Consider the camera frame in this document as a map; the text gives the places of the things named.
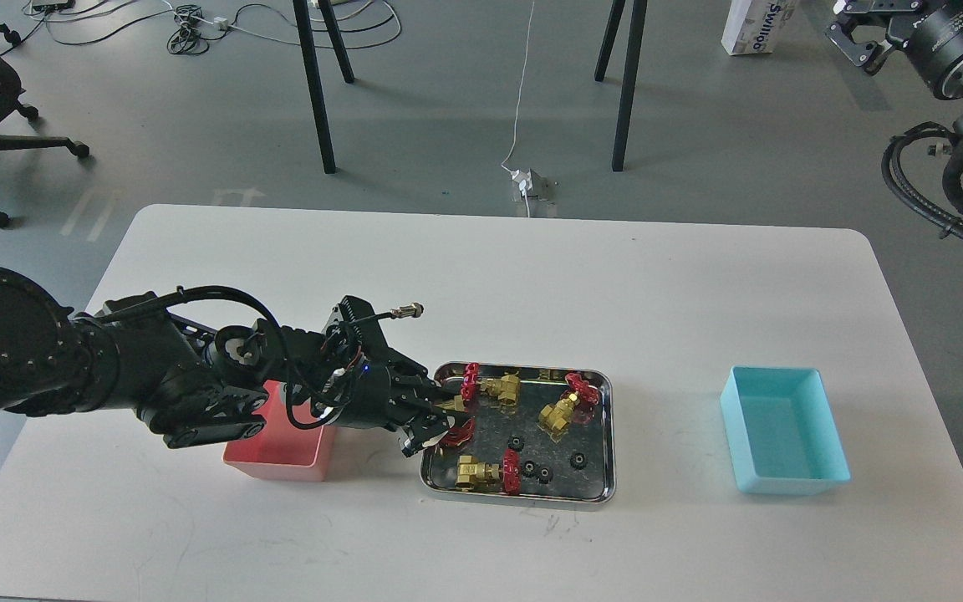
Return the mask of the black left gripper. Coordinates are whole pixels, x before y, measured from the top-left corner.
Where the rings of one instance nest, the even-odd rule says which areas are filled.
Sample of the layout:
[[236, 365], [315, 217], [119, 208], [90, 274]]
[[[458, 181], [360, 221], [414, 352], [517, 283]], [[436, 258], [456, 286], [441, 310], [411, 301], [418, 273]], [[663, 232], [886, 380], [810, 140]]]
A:
[[336, 426], [399, 428], [404, 457], [434, 446], [450, 427], [436, 404], [460, 394], [408, 355], [391, 348], [381, 328], [385, 319], [417, 319], [421, 304], [375, 312], [362, 298], [345, 296], [322, 331], [314, 359], [314, 382], [337, 409]]

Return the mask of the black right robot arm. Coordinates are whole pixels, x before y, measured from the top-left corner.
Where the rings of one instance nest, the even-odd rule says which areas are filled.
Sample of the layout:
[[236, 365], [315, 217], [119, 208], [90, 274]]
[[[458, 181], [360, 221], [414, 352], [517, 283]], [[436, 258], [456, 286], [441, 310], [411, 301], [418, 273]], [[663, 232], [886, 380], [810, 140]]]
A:
[[[963, 1], [839, 1], [833, 12], [827, 38], [860, 71], [875, 75], [899, 51], [934, 98], [963, 98]], [[949, 146], [941, 171], [948, 208], [918, 191], [902, 165], [906, 147], [933, 138]], [[891, 137], [880, 171], [903, 205], [938, 227], [941, 237], [963, 241], [963, 115], [951, 127], [928, 121]]]

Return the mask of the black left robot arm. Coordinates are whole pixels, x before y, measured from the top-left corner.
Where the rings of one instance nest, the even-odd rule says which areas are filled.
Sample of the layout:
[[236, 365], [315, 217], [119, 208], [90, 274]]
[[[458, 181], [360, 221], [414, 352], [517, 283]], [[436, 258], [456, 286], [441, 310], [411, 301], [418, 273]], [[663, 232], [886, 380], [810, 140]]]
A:
[[0, 267], [0, 412], [130, 409], [168, 448], [188, 448], [259, 434], [264, 386], [277, 381], [294, 428], [401, 431], [411, 457], [469, 420], [425, 366], [387, 343], [382, 320], [421, 312], [377, 313], [347, 296], [311, 332], [280, 324], [251, 294], [209, 285], [119, 298], [91, 315]]

